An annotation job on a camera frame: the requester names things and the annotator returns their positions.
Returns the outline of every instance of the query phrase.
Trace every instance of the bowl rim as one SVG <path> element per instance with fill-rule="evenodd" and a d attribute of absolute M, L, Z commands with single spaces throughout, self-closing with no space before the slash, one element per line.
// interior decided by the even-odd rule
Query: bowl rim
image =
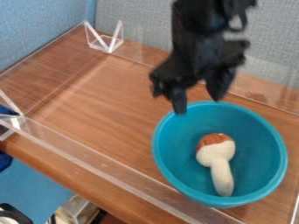
<path fill-rule="evenodd" d="M 280 148 L 280 167 L 277 169 L 276 176 L 272 178 L 269 183 L 256 192 L 237 197 L 221 197 L 216 195 L 209 195 L 204 192 L 198 192 L 192 187 L 189 187 L 172 173 L 168 166 L 165 165 L 165 161 L 162 160 L 162 156 L 160 153 L 160 136 L 162 129 L 169 122 L 169 120 L 176 116 L 174 112 L 170 112 L 160 122 L 155 131 L 154 131 L 154 138 L 153 138 L 153 151 L 154 151 L 154 160 L 158 165 L 158 168 L 165 176 L 165 178 L 169 180 L 169 182 L 173 184 L 173 186 L 178 189 L 180 192 L 182 192 L 186 196 L 189 196 L 192 199 L 200 201 L 201 203 L 213 206 L 213 207 L 236 207 L 241 205 L 246 205 L 249 203 L 253 203 L 254 201 L 261 200 L 265 198 L 280 186 L 281 182 L 284 181 L 286 170 L 288 170 L 288 149 L 285 140 L 278 133 L 276 127 L 270 124 L 270 122 L 266 120 L 266 118 L 260 115 L 257 112 L 252 111 L 249 108 L 245 108 L 240 106 L 238 104 L 230 103 L 230 102 L 216 102 L 216 101 L 198 101 L 189 104 L 189 109 L 194 107 L 202 107 L 202 106 L 225 106 L 234 108 L 246 114 L 254 116 L 261 123 L 266 126 L 269 131 L 272 132 L 276 142 L 278 144 Z"/>

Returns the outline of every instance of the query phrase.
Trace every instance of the toy mushroom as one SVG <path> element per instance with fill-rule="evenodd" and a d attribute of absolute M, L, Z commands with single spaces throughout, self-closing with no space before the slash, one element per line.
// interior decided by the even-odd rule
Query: toy mushroom
<path fill-rule="evenodd" d="M 210 134 L 200 142 L 197 150 L 198 162 L 212 169 L 212 178 L 217 192 L 229 197 L 234 192 L 234 178 L 230 170 L 230 160 L 236 155 L 237 145 L 233 138 L 225 134 Z"/>

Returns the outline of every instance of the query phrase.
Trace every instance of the robotic arm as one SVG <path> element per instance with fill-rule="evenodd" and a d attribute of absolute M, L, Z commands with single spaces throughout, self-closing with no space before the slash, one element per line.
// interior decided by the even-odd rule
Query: robotic arm
<path fill-rule="evenodd" d="M 154 97 L 165 95 L 177 114 L 188 109 L 188 88 L 206 80 L 214 101 L 221 100 L 245 61 L 250 42 L 228 41 L 225 32 L 242 32 L 248 9 L 257 0 L 177 0 L 173 4 L 173 52 L 150 74 Z M 240 16 L 241 28 L 230 26 Z"/>

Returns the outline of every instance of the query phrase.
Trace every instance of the wooden table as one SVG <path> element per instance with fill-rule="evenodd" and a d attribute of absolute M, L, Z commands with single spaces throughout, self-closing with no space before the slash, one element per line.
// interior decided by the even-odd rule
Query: wooden table
<path fill-rule="evenodd" d="M 134 45 L 127 42 L 122 53 L 130 53 Z M 143 55 L 143 62 L 154 66 L 168 53 L 143 46 Z M 169 185 L 155 166 L 151 138 L 173 107 L 166 99 L 151 96 L 151 70 L 151 66 L 90 49 L 85 30 L 78 27 L 7 72 L 0 88 L 35 121 Z M 241 77 L 237 92 L 248 89 L 238 83 L 260 83 L 248 75 Z M 294 100 L 286 104 L 293 104 L 296 111 L 298 92 L 276 84 L 269 86 L 288 91 Z M 210 99 L 204 85 L 190 91 L 190 102 Z M 234 94 L 228 95 L 226 101 L 254 110 L 274 124 L 285 139 L 290 164 L 285 181 L 269 197 L 222 212 L 246 223 L 290 223 L 298 194 L 298 116 Z M 5 151 L 127 223 L 185 223 L 18 134 L 7 139 Z"/>

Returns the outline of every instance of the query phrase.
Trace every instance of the teal plastic bowl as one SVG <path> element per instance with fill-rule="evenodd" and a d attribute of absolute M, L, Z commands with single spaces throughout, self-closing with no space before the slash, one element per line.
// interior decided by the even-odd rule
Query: teal plastic bowl
<path fill-rule="evenodd" d="M 201 139 L 210 133 L 230 135 L 237 154 L 230 161 L 236 190 L 217 194 L 212 169 L 196 159 Z M 238 207 L 264 199 L 280 186 L 288 169 L 288 150 L 277 129 L 252 110 L 226 102 L 189 105 L 186 115 L 170 113 L 154 132 L 154 159 L 178 191 L 208 207 Z"/>

